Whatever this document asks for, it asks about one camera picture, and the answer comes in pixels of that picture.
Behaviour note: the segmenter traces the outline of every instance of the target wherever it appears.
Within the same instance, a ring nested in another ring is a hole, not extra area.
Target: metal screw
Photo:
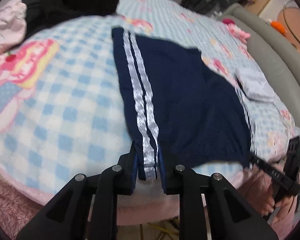
[[[122,167],[120,165],[115,165],[112,167],[113,171],[121,171]]]
[[[182,165],[182,164],[178,164],[177,166],[176,166],[176,170],[177,171],[184,171],[186,169],[186,167],[184,166],[184,165]]]
[[[84,175],[83,175],[83,174],[77,174],[77,175],[74,177],[74,179],[75,179],[76,181],[82,181],[82,180],[84,180]]]
[[[223,176],[220,173],[213,173],[212,177],[215,180],[222,180]]]

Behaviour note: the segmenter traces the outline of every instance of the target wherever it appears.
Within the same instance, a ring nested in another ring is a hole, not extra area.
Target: blue and white checkered blanket
[[[17,83],[13,69],[0,69],[0,80],[5,80],[0,83],[0,112],[9,106],[5,114],[12,120],[0,130],[0,170],[19,185],[55,194],[74,175],[101,173],[129,152],[131,139],[113,57],[114,26],[198,47],[206,65],[224,67],[230,75],[237,67],[259,69],[223,23],[170,0],[121,0],[117,13],[74,19],[25,41],[23,46],[50,39],[58,47],[42,63],[32,87]],[[20,49],[13,53],[19,55]],[[246,105],[255,122],[258,155],[266,160],[283,155],[294,129],[290,114],[281,114],[285,106],[252,101]],[[283,122],[284,115],[289,122]],[[214,162],[195,170],[231,178],[242,166]]]

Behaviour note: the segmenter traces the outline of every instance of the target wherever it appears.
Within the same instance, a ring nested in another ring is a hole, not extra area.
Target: gray bed frame
[[[248,52],[265,74],[269,84],[285,103],[300,128],[300,54],[278,31],[241,5],[229,7],[219,20],[233,19],[251,34]]]

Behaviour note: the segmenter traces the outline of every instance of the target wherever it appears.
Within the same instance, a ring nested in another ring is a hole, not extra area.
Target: pink plush
[[[243,44],[247,44],[246,40],[251,37],[250,33],[244,32],[235,24],[228,24],[226,28],[232,36],[239,39]]]
[[[234,20],[231,20],[231,19],[228,19],[228,18],[224,18],[224,19],[222,20],[222,22],[223,22],[224,24],[226,24],[226,25],[228,25],[228,24],[235,24]]]

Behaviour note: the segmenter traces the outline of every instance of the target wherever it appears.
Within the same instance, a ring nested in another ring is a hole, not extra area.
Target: orange pom-pom
[[[286,35],[287,31],[281,23],[273,21],[270,23],[270,25],[273,28],[275,28],[279,33],[281,33],[283,36]]]

